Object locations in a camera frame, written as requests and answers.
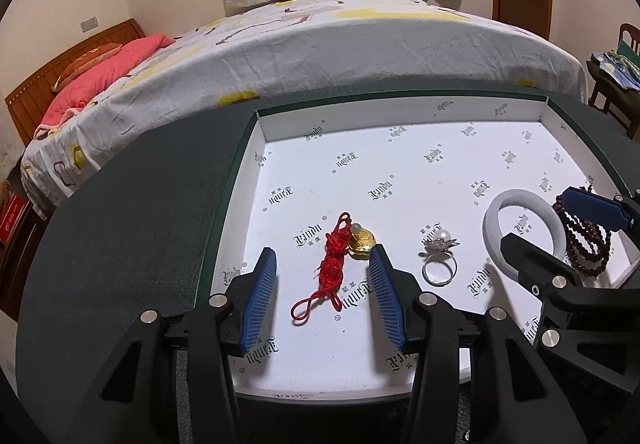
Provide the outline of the white jade bangle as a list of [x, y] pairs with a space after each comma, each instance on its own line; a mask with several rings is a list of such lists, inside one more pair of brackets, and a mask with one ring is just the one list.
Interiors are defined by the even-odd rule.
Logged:
[[485, 211], [482, 234], [492, 264], [513, 282], [518, 280], [518, 270], [506, 262], [500, 246], [507, 234], [539, 243], [556, 259], [563, 260], [566, 255], [567, 241], [560, 217], [533, 192], [511, 189], [498, 194]]

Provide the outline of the red cord gold pendant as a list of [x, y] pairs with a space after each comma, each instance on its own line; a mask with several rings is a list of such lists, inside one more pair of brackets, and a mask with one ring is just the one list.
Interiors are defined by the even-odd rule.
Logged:
[[317, 303], [329, 301], [335, 312], [343, 310], [343, 301], [338, 297], [344, 281], [346, 256], [356, 260], [367, 260], [376, 245], [374, 234], [352, 221], [345, 211], [338, 217], [334, 229], [326, 233], [324, 258], [318, 266], [318, 288], [309, 297], [297, 301], [290, 310], [291, 319], [296, 324], [306, 323], [311, 308]]

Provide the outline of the wooden chair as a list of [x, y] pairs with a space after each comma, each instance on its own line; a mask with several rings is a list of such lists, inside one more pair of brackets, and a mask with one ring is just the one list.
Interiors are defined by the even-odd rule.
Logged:
[[594, 81], [588, 105], [611, 115], [633, 139], [639, 130], [639, 28], [623, 23], [617, 47], [593, 52], [587, 68]]

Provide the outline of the pile of clothes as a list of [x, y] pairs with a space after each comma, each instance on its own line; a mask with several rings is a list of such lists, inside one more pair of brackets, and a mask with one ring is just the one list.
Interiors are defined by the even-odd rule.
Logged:
[[625, 113], [639, 114], [639, 82], [627, 71], [625, 64], [611, 58], [610, 53], [592, 53], [587, 68], [594, 80], [589, 105], [596, 103], [597, 96], [605, 96], [605, 105], [615, 104]]

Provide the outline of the dark green tray box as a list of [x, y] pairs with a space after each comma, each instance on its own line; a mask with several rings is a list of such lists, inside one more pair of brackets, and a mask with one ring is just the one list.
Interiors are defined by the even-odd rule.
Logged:
[[338, 216], [370, 230], [397, 268], [453, 307], [504, 308], [527, 338], [541, 304], [495, 269], [482, 223], [501, 192], [552, 203], [570, 186], [627, 194], [632, 183], [597, 135], [616, 130], [590, 108], [547, 97], [405, 98], [398, 112], [375, 100], [261, 112], [231, 169], [231, 193], [215, 236], [203, 293], [219, 294], [252, 271], [262, 249], [277, 256], [277, 282], [262, 333], [230, 362], [241, 394], [292, 401], [348, 401], [406, 393], [416, 358], [385, 334], [368, 264], [347, 259], [338, 297], [292, 321], [292, 305], [318, 286], [326, 233]]

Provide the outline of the dark green table cloth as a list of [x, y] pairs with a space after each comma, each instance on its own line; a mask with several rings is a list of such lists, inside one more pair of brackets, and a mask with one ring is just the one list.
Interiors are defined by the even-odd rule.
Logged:
[[17, 328], [20, 401], [61, 443], [94, 376], [130, 323], [156, 308], [178, 314], [200, 299], [231, 169], [261, 112], [405, 98], [525, 99], [532, 88], [410, 78], [299, 91], [190, 114], [132, 142], [53, 214], [30, 267]]

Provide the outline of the red box on nightstand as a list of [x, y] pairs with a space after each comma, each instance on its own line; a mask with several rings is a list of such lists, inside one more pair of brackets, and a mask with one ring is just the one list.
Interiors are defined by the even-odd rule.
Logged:
[[6, 208], [1, 212], [0, 218], [0, 243], [3, 246], [9, 245], [11, 242], [18, 223], [27, 209], [28, 204], [23, 197], [17, 194], [11, 196]]

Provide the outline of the pink pillow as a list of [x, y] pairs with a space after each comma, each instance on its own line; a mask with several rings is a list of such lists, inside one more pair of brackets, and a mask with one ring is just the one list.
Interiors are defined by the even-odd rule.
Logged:
[[158, 49], [169, 47], [174, 42], [174, 38], [165, 34], [139, 38], [120, 47], [114, 56], [91, 66], [56, 95], [36, 127], [34, 139], [44, 139], [52, 130], [61, 128], [116, 80], [148, 60]]

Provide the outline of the wooden headboard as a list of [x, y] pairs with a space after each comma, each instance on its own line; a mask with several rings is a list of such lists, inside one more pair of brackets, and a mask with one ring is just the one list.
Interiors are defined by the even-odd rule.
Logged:
[[144, 36], [144, 31], [135, 19], [121, 22], [55, 56], [19, 84], [4, 100], [24, 145], [29, 145], [32, 141], [36, 127], [54, 98], [51, 88], [70, 63], [93, 48], [112, 42], [125, 45]]

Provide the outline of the bed with patterned sheet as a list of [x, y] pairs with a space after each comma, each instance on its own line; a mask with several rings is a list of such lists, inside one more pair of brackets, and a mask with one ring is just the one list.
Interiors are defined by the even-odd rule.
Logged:
[[582, 64], [528, 30], [420, 0], [290, 0], [195, 28], [26, 147], [21, 181], [40, 215], [145, 131], [190, 114], [299, 91], [425, 77], [588, 98]]

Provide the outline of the orange cushion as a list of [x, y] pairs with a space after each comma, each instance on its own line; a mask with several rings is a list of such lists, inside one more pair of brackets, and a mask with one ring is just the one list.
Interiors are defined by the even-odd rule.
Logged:
[[89, 71], [101, 62], [116, 56], [122, 48], [122, 44], [106, 44], [93, 48], [68, 64], [63, 73], [58, 76], [56, 82], [51, 87], [51, 91], [56, 94], [68, 86], [74, 79]]

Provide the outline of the wall power socket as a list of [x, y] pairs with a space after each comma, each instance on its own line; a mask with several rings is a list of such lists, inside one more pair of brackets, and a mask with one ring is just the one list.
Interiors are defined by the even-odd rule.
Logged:
[[82, 21], [80, 23], [81, 30], [84, 33], [87, 33], [89, 30], [94, 30], [98, 26], [99, 26], [99, 22], [98, 22], [98, 19], [95, 16], [93, 18], [91, 18], [91, 19]]

